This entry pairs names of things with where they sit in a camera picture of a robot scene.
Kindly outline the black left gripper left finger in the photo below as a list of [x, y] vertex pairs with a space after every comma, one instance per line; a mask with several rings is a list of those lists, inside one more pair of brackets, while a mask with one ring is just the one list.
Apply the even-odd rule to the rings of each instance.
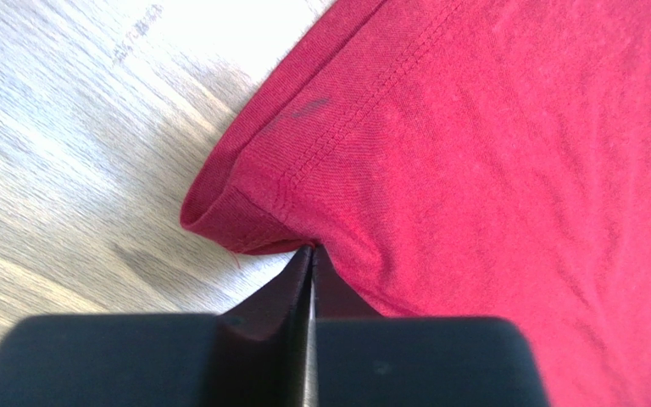
[[313, 250], [217, 318], [207, 375], [209, 406], [301, 406]]

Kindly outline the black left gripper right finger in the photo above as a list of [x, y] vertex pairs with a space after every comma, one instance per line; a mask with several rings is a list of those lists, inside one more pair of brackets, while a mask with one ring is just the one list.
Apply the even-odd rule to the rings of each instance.
[[326, 248], [314, 251], [314, 323], [320, 406], [392, 406], [380, 365], [368, 354], [381, 318], [337, 273]]

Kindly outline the red t shirt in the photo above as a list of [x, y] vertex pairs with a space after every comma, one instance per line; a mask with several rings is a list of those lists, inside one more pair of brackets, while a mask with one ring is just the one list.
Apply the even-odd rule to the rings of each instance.
[[651, 1], [337, 1], [180, 222], [322, 244], [388, 316], [513, 321], [555, 406], [651, 406]]

